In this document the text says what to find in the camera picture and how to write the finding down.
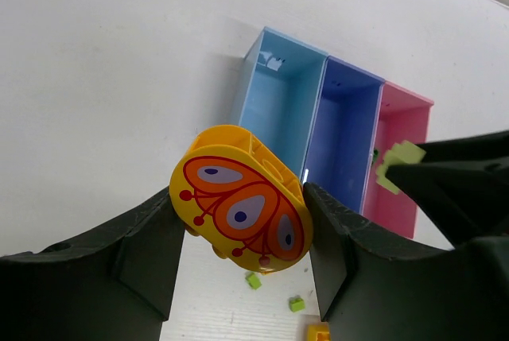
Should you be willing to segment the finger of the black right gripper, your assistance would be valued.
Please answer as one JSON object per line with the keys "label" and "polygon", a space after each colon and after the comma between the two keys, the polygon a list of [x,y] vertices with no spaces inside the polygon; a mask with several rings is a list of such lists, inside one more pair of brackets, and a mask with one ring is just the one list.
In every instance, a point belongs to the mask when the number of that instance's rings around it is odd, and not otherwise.
{"label": "finger of the black right gripper", "polygon": [[418,144],[420,163],[398,173],[406,194],[454,246],[508,234],[506,130]]}

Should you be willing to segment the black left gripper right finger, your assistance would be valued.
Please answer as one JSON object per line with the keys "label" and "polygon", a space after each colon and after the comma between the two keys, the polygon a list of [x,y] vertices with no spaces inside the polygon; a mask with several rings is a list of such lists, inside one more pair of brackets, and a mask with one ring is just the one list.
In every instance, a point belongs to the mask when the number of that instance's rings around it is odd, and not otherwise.
{"label": "black left gripper right finger", "polygon": [[505,340],[508,240],[452,250],[409,240],[304,186],[321,319],[333,340]]}

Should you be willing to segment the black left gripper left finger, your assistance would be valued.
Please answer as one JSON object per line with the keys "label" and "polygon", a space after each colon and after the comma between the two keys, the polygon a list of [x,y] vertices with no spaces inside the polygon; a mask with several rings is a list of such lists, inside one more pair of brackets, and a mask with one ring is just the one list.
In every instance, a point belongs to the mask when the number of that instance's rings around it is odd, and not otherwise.
{"label": "black left gripper left finger", "polygon": [[185,229],[167,190],[39,253],[1,259],[4,340],[157,340]]}

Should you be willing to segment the light green 2x2 brick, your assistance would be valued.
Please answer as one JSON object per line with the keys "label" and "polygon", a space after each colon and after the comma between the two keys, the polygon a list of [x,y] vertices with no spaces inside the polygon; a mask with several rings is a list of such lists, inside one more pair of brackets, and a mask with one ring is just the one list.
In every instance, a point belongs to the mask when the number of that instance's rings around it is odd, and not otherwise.
{"label": "light green 2x2 brick", "polygon": [[395,195],[399,194],[400,189],[387,177],[389,168],[395,165],[420,163],[425,155],[426,151],[412,142],[404,140],[401,143],[395,143],[384,153],[382,163],[375,171],[376,183]]}

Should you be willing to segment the yellow long 2x3 brick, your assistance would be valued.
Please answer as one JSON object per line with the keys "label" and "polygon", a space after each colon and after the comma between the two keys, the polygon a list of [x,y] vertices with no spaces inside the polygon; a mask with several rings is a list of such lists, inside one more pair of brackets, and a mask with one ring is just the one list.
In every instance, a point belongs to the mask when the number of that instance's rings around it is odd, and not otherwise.
{"label": "yellow long 2x3 brick", "polygon": [[307,326],[306,341],[330,341],[331,335],[327,323],[310,324]]}

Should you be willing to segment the yellow butterfly round brick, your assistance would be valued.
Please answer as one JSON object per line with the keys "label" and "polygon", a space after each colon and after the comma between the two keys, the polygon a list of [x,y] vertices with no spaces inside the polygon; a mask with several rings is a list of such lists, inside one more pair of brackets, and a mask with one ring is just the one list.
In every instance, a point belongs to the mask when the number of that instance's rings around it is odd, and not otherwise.
{"label": "yellow butterfly round brick", "polygon": [[191,233],[243,269],[288,269],[311,247],[313,220],[299,178],[240,126],[199,134],[173,170],[169,196]]}

